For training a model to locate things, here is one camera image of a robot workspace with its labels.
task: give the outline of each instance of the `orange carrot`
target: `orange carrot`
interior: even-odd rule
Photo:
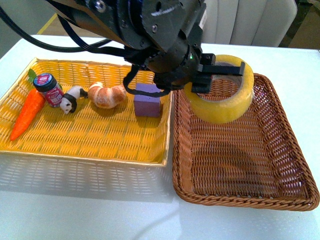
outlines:
[[[13,126],[10,140],[14,141],[21,136],[32,123],[37,113],[44,107],[46,99],[35,88],[32,89],[25,99],[21,112]]]

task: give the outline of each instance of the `jar label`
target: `jar label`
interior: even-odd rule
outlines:
[[[51,107],[56,108],[60,106],[63,95],[64,95],[63,91],[57,85],[53,89],[47,91],[44,96],[47,102],[49,103],[49,105]]]

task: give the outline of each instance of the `jar lid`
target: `jar lid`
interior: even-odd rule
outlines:
[[[34,87],[41,93],[53,89],[57,85],[57,80],[50,73],[42,73],[33,80]]]

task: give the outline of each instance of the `screw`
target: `screw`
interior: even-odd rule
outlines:
[[[154,24],[152,25],[152,32],[155,34],[158,31],[158,25]]]
[[[94,7],[99,13],[104,13],[107,8],[105,2],[102,0],[96,0],[94,3]]]
[[[126,29],[127,27],[128,27],[128,24],[126,23],[126,21],[125,20],[122,20],[121,21],[122,22],[122,27],[124,28],[124,29]]]

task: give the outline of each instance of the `foam block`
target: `foam block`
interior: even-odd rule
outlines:
[[[160,92],[155,84],[137,83],[135,89],[148,93]],[[160,116],[160,97],[135,95],[133,103],[135,115],[138,117],[158,118]]]

